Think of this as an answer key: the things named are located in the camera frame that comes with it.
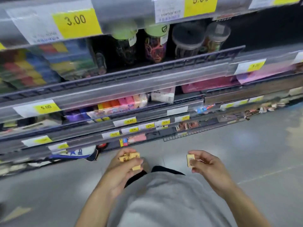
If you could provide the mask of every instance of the person's right hand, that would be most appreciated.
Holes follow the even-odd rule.
[[[224,199],[229,192],[237,188],[218,157],[203,150],[191,150],[188,153],[195,155],[195,160],[190,161],[193,166],[191,172],[201,174],[220,197]]]

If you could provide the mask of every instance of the foot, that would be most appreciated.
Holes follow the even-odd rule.
[[[146,173],[150,173],[151,171],[151,168],[149,166],[149,163],[147,162],[146,158],[141,158],[143,159],[143,163],[142,163],[142,167],[143,167],[143,170],[146,172]]]

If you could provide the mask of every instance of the gray lid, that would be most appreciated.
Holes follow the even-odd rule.
[[[207,26],[206,36],[212,41],[225,41],[230,35],[231,29],[221,22],[213,22]]]
[[[186,50],[199,48],[205,37],[203,27],[196,23],[184,22],[174,26],[172,40],[178,46]]]

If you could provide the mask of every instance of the gray shirt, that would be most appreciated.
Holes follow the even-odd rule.
[[[231,226],[202,184],[169,172],[149,173],[117,198],[108,227]]]

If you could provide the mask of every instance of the gray tiled floor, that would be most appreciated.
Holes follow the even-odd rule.
[[[196,177],[209,191],[202,176],[191,174],[185,155],[191,149],[211,152],[221,158],[273,226],[302,226],[303,105],[135,149],[151,166],[162,165]],[[6,213],[17,206],[32,208],[3,226],[73,226],[115,153],[105,153],[93,163],[78,160],[1,180],[0,202],[7,204]],[[233,221],[226,203],[215,199]]]

